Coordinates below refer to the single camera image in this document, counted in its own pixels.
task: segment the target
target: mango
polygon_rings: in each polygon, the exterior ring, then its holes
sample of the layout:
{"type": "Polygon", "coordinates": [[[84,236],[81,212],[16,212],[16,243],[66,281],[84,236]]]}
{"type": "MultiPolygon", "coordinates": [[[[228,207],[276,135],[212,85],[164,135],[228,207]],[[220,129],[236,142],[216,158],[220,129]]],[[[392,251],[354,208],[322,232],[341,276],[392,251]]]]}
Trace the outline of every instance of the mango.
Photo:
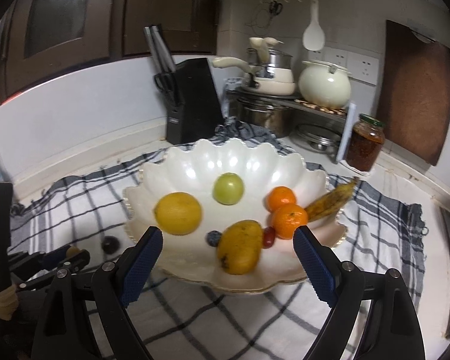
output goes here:
{"type": "Polygon", "coordinates": [[[220,266],[231,275],[244,275],[257,266],[263,230],[257,221],[244,220],[228,227],[217,247],[220,266]]]}

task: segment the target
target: pot handle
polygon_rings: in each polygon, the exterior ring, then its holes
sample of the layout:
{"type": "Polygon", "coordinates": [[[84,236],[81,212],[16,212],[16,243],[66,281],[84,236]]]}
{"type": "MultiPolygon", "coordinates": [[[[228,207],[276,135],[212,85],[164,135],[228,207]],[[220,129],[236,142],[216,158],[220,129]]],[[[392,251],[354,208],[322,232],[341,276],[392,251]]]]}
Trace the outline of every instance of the pot handle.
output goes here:
{"type": "Polygon", "coordinates": [[[224,69],[236,67],[242,69],[245,73],[253,74],[252,69],[247,62],[243,61],[242,59],[234,58],[232,56],[220,56],[214,58],[211,64],[214,68],[224,69]]]}

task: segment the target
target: blueberry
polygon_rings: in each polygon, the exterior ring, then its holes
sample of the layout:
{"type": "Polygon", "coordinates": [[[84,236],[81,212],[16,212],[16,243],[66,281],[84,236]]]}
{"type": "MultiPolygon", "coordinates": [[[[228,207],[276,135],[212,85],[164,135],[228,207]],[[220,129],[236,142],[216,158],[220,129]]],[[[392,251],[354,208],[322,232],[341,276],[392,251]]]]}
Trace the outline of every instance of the blueberry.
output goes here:
{"type": "Polygon", "coordinates": [[[221,237],[222,233],[220,233],[217,230],[212,230],[211,232],[207,233],[206,237],[207,244],[216,248],[218,246],[221,237]]]}

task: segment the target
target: lemon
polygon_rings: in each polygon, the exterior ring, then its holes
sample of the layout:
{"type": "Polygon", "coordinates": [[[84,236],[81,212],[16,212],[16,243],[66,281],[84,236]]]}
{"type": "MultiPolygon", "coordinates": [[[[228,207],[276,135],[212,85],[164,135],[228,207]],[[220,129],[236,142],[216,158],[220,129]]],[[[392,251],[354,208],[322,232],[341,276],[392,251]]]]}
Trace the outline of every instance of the lemon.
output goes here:
{"type": "Polygon", "coordinates": [[[162,231],[182,236],[195,231],[202,221],[202,207],[190,193],[174,192],[162,197],[154,208],[162,231]]]}

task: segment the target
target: orange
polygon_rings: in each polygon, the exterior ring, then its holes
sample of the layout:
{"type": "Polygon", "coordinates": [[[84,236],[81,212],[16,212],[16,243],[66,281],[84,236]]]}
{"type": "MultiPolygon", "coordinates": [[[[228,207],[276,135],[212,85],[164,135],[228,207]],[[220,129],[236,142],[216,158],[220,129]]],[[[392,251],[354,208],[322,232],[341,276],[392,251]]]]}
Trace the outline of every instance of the orange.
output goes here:
{"type": "Polygon", "coordinates": [[[297,227],[308,223],[307,212],[297,204],[286,204],[276,210],[271,217],[271,225],[277,236],[292,239],[297,227]]]}
{"type": "Polygon", "coordinates": [[[274,212],[285,204],[296,203],[295,193],[287,187],[275,187],[267,196],[267,209],[274,212]]]}

